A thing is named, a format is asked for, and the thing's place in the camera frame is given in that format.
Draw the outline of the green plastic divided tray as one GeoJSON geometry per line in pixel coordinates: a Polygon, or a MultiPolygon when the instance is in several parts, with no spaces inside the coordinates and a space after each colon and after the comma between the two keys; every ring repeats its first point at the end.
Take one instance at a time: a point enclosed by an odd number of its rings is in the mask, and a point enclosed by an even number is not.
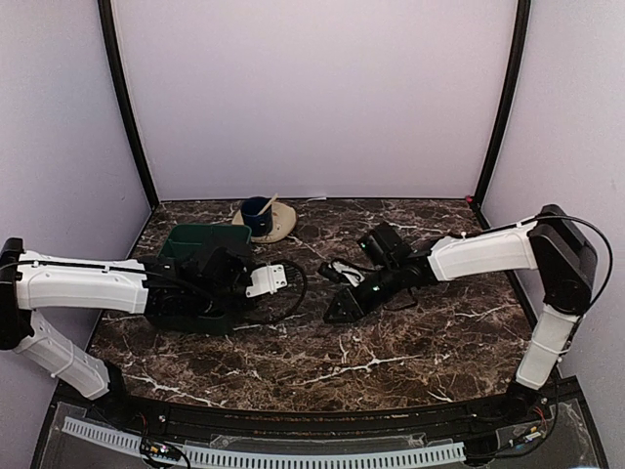
{"type": "Polygon", "coordinates": [[[245,296],[253,267],[251,229],[240,225],[181,224],[168,234],[157,258],[174,263],[175,277],[207,297],[166,282],[148,298],[145,318],[161,330],[224,336],[254,302],[245,296]]]}

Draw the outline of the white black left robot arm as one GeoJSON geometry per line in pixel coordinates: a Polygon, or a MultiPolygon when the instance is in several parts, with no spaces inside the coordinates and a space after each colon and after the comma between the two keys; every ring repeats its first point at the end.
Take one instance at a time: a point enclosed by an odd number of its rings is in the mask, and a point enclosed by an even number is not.
{"type": "Polygon", "coordinates": [[[276,291],[283,279],[270,267],[255,266],[245,244],[207,241],[184,260],[95,261],[43,255],[12,237],[1,249],[1,347],[99,401],[114,424],[128,426],[138,406],[126,396],[119,368],[76,347],[42,310],[113,310],[197,333],[253,308],[255,298],[276,291]]]}

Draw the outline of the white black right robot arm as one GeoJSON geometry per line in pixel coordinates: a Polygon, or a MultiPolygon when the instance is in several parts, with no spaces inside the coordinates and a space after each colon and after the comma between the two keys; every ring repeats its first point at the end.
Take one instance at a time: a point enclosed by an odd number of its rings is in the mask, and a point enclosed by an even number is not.
{"type": "Polygon", "coordinates": [[[434,286],[459,278],[520,271],[535,272],[542,282],[542,311],[517,368],[516,387],[498,404],[498,414],[518,424],[534,411],[536,396],[567,353],[581,321],[604,294],[614,268],[608,246],[604,280],[596,281],[599,255],[583,233],[605,234],[590,222],[548,204],[530,218],[480,233],[451,234],[418,248],[389,223],[358,240],[374,270],[357,284],[340,289],[324,313],[327,323],[353,323],[371,314],[403,290],[434,286]]]}

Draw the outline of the blue enamel mug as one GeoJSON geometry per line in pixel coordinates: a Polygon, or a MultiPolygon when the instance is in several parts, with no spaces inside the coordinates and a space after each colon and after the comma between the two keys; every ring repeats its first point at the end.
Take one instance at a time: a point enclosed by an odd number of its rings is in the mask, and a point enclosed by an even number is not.
{"type": "Polygon", "coordinates": [[[243,224],[250,228],[253,237],[267,235],[272,230],[270,210],[264,216],[256,215],[268,200],[266,197],[254,196],[245,199],[240,206],[243,224]]]}

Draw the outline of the cream ceramic saucer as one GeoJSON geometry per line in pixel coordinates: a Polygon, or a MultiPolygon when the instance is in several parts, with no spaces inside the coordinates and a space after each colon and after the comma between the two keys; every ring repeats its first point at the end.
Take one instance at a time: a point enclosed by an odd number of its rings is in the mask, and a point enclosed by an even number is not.
{"type": "Polygon", "coordinates": [[[250,239],[253,243],[277,243],[287,238],[294,231],[297,225],[298,216],[295,209],[284,202],[276,200],[271,206],[272,230],[264,236],[253,237],[251,235],[250,228],[243,224],[240,206],[239,209],[235,212],[230,223],[236,227],[247,228],[250,231],[250,239]]]}

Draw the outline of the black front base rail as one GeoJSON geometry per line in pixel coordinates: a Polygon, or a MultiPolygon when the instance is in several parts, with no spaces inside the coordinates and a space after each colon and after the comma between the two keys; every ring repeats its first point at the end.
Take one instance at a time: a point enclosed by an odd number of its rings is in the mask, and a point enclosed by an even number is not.
{"type": "MultiPolygon", "coordinates": [[[[560,380],[558,394],[557,424],[563,425],[563,428],[581,428],[574,430],[580,435],[593,435],[595,425],[577,378],[560,380]]],[[[426,433],[428,437],[468,437],[471,440],[491,435],[496,429],[503,430],[513,424],[500,412],[504,395],[451,404],[324,412],[241,410],[183,405],[140,397],[130,399],[133,409],[146,417],[149,432],[156,436],[173,437],[174,440],[189,438],[201,441],[218,433],[261,438],[337,440],[415,432],[426,433]]],[[[88,418],[104,423],[92,405],[79,397],[76,391],[70,390],[68,385],[60,384],[48,406],[38,445],[52,436],[54,431],[61,430],[62,425],[54,422],[57,419],[63,422],[62,405],[77,406],[79,414],[85,410],[88,418]]],[[[532,409],[533,406],[513,425],[540,420],[532,409]]]]}

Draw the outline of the black left corner post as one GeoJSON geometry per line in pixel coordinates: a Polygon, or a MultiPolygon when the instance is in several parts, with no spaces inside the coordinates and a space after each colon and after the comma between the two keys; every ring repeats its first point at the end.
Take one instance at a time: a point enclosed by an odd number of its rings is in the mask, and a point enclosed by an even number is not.
{"type": "Polygon", "coordinates": [[[146,154],[131,103],[113,17],[113,5],[109,0],[98,0],[97,4],[109,73],[126,139],[148,206],[151,210],[154,210],[160,201],[148,168],[146,154]]]}

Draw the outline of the black corner post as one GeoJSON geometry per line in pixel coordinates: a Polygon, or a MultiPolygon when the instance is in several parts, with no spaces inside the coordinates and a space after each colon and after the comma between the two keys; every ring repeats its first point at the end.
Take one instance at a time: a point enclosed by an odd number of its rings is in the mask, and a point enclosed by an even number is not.
{"type": "Polygon", "coordinates": [[[154,210],[160,201],[148,168],[146,154],[131,103],[113,17],[113,5],[109,0],[98,0],[97,4],[109,73],[126,139],[148,206],[151,210],[154,210]]]}
{"type": "Polygon", "coordinates": [[[530,0],[519,0],[517,2],[509,57],[507,60],[499,104],[487,150],[479,173],[478,183],[474,194],[472,195],[471,205],[476,212],[480,212],[483,207],[495,172],[500,150],[503,145],[521,72],[521,62],[529,25],[530,12],[530,0]]]}

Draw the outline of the black right corner post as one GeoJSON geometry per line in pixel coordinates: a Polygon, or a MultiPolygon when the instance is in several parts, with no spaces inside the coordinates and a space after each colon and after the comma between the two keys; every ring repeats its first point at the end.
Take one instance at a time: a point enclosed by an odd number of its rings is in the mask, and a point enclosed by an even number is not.
{"type": "Polygon", "coordinates": [[[487,150],[479,173],[478,183],[474,194],[472,195],[471,205],[476,212],[480,212],[483,207],[495,172],[500,150],[503,145],[521,72],[521,62],[529,25],[530,12],[530,0],[519,0],[517,2],[509,57],[507,60],[499,104],[487,150]]]}

